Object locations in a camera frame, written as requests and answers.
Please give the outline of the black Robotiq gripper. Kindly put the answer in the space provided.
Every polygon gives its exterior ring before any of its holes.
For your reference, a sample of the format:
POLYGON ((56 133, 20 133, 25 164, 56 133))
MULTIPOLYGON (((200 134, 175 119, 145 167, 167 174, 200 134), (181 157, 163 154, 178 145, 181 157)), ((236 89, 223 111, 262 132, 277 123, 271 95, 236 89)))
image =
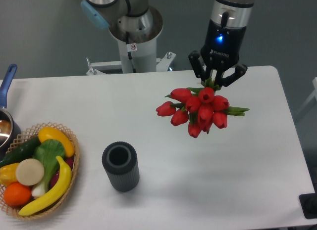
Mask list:
POLYGON ((245 32, 246 27, 222 28, 210 20, 205 43, 200 52, 194 50, 188 55, 195 76, 204 83, 210 77, 211 70, 217 70, 215 84, 219 87, 228 87, 244 76, 248 67, 237 63, 245 32), (234 73, 224 78, 224 72, 234 65, 234 73))

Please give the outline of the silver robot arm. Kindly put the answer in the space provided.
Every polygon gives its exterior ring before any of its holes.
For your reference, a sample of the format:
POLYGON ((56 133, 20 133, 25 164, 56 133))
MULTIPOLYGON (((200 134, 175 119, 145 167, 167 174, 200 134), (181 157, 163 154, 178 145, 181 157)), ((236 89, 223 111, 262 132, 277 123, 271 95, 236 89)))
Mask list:
MULTIPOLYGON (((203 83, 214 77, 226 87, 245 75, 239 50, 255 0, 214 0, 206 39, 188 58, 203 83)), ((98 28, 117 40, 123 73, 161 72, 170 69, 175 54, 157 58, 157 37, 162 16, 149 0, 82 0, 81 8, 98 28)))

